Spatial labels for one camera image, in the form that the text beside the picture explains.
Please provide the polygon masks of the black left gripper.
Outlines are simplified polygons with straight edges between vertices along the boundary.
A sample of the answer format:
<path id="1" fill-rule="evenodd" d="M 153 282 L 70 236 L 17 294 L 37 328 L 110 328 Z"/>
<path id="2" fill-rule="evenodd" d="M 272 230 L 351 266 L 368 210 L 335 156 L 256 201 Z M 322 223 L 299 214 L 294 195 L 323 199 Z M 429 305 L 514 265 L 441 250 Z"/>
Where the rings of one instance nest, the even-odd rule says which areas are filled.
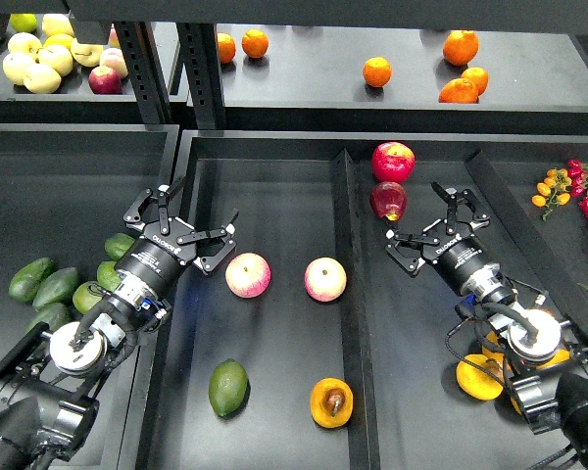
<path id="1" fill-rule="evenodd" d="M 238 209 L 220 226 L 205 230 L 197 230 L 179 217 L 169 218 L 169 203 L 184 182 L 182 176 L 171 185 L 144 189 L 123 215 L 124 224 L 142 235 L 116 263 L 115 270 L 129 285 L 143 284 L 152 297 L 162 297 L 189 265 L 212 275 L 236 248 Z M 144 214 L 150 206 L 157 209 L 158 218 L 147 224 Z"/>

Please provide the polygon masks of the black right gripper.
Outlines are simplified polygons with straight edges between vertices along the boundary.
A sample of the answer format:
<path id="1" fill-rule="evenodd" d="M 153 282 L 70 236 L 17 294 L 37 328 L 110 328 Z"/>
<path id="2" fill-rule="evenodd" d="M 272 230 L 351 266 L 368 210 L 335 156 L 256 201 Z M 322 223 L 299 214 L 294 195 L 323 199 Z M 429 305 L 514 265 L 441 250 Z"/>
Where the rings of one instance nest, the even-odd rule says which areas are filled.
<path id="1" fill-rule="evenodd" d="M 487 253 L 475 231 L 489 225 L 489 213 L 470 189 L 431 188 L 447 205 L 446 214 L 407 234 L 388 229 L 386 254 L 410 276 L 430 264 L 458 296 L 489 296 L 501 288 L 500 264 Z"/>

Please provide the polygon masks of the yellow pear under arm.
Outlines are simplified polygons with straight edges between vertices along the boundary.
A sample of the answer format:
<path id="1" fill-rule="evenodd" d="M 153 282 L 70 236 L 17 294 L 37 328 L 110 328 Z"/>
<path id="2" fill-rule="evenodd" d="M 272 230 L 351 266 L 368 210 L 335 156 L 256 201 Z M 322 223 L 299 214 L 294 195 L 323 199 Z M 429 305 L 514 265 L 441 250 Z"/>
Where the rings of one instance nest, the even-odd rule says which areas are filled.
<path id="1" fill-rule="evenodd" d="M 486 335 L 486 340 L 493 344 L 496 347 L 499 347 L 499 337 L 493 331 L 490 331 Z M 493 359 L 498 362 L 500 365 L 503 364 L 504 361 L 504 354 L 502 352 L 496 352 L 489 346 L 481 346 L 481 353 L 488 357 L 489 359 Z"/>

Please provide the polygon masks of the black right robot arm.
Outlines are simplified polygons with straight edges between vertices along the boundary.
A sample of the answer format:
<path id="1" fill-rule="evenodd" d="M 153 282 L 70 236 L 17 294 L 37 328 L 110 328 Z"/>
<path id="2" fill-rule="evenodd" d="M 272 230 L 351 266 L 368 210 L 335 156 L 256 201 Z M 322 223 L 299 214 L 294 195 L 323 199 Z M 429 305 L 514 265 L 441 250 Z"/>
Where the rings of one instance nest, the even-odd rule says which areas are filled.
<path id="1" fill-rule="evenodd" d="M 544 309 L 546 291 L 535 288 L 530 306 L 519 302 L 523 282 L 504 275 L 475 234 L 490 215 L 474 193 L 437 182 L 431 188 L 445 216 L 418 234 L 389 229 L 386 252 L 411 276 L 431 266 L 461 297 L 455 311 L 482 351 L 457 357 L 459 387 L 483 401 L 507 395 L 535 434 L 563 433 L 567 446 L 536 468 L 560 461 L 588 469 L 588 347 L 573 338 L 571 321 Z"/>

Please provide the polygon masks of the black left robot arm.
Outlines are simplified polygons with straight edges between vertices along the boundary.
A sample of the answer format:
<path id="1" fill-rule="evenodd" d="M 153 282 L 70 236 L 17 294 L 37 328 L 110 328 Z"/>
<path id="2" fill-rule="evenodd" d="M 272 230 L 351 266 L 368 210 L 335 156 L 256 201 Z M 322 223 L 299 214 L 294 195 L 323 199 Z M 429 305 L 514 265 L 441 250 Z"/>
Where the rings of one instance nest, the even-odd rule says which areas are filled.
<path id="1" fill-rule="evenodd" d="M 123 216 L 139 236 L 115 266 L 118 287 L 56 331 L 37 323 L 0 360 L 0 469 L 47 469 L 70 460 L 96 420 L 97 396 L 140 336 L 172 314 L 165 296 L 194 265 L 209 275 L 233 253 L 235 217 L 198 230 L 169 203 L 184 181 L 143 190 Z"/>

